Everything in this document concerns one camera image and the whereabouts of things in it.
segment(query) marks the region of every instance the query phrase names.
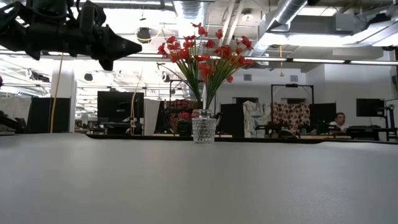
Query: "robotic arm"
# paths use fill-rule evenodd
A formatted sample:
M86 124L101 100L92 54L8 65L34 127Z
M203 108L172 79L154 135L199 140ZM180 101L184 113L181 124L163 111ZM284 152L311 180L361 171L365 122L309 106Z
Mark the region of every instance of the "robotic arm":
M86 1L75 19L72 5L73 0L28 0L26 6L14 2L0 8L0 45L25 51L36 60L42 50L89 55L109 71L113 61L142 50L108 25L102 27L106 20L102 7ZM16 21L18 16L24 24Z

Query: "white table surface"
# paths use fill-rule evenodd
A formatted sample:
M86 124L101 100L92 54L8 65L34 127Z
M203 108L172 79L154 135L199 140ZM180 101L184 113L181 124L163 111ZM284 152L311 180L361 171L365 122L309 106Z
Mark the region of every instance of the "white table surface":
M397 222L393 145L0 137L1 224Z

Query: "glass vase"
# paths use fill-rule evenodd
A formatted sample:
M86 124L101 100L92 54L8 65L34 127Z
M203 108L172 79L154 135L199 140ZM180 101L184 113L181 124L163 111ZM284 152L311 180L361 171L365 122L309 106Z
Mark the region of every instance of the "glass vase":
M217 119L211 118L211 110L197 110L198 116L192 118L193 142L213 144L216 134Z

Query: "white column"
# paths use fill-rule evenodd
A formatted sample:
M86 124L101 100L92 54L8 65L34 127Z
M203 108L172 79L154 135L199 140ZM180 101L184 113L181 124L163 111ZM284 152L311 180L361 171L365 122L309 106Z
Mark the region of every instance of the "white column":
M50 91L51 97L55 96L59 68L60 64L59 62L57 62L52 71L51 91ZM77 93L77 81L76 81L75 72L73 71L73 61L63 61L57 98L70 98L69 132L71 133L74 132L75 130L76 93Z

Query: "person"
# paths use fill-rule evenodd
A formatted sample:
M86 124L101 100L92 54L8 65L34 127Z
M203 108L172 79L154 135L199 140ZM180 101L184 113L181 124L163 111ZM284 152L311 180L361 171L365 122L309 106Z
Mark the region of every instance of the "person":
M344 113L337 113L335 121L331 122L329 125L337 126L337 128L340 128L340 131L343 133L345 133L349 127L348 123L346 123L346 115Z

